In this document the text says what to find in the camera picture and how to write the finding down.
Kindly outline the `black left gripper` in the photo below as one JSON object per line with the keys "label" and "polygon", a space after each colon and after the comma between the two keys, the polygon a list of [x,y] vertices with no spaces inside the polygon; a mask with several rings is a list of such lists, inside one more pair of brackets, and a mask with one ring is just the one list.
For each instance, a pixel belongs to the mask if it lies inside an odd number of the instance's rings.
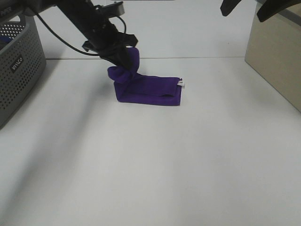
{"label": "black left gripper", "polygon": [[127,48],[136,47],[138,39],[134,34],[127,34],[124,32],[117,32],[109,39],[100,41],[101,47],[97,47],[90,40],[87,40],[82,45],[82,48],[88,52],[92,51],[99,57],[107,57],[107,61],[111,62],[115,66],[122,66],[126,69],[132,68],[132,60]]}

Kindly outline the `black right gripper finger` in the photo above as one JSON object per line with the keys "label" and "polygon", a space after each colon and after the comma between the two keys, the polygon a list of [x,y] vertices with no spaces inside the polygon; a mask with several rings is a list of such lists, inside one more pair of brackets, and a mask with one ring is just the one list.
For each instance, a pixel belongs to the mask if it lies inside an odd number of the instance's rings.
{"label": "black right gripper finger", "polygon": [[293,0],[267,0],[257,12],[260,22],[264,22],[278,12],[294,5]]}
{"label": "black right gripper finger", "polygon": [[237,6],[239,0],[223,0],[220,10],[223,16],[228,16],[233,9]]}

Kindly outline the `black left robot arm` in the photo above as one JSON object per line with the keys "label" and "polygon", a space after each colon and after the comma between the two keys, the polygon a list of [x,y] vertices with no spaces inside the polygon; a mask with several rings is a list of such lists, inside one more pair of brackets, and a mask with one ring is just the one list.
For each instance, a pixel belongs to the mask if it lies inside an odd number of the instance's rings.
{"label": "black left robot arm", "polygon": [[[40,13],[50,7],[58,7],[87,39],[82,45],[83,50],[63,40],[42,19]],[[2,24],[20,14],[36,16],[55,37],[74,51],[86,56],[100,57],[129,70],[133,66],[129,49],[134,48],[138,40],[133,34],[118,31],[110,22],[111,18],[120,19],[124,12],[122,1],[106,6],[94,5],[90,0],[2,0],[0,2]]]}

